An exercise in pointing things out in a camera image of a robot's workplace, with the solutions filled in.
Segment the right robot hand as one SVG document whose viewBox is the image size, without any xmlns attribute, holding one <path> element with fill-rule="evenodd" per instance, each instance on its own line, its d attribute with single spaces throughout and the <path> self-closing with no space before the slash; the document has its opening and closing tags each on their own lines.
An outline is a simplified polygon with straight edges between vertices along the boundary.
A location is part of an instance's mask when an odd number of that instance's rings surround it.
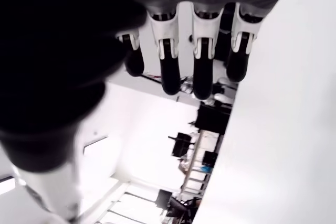
<svg viewBox="0 0 336 224">
<path fill-rule="evenodd" d="M 80 215 L 78 126 L 123 64 L 143 71 L 139 28 L 150 21 L 162 88 L 179 92 L 178 5 L 193 4 L 193 93 L 207 99 L 227 4 L 234 4 L 227 75 L 244 79 L 252 44 L 279 0 L 1 0 L 1 147 L 40 208 Z"/>
</svg>

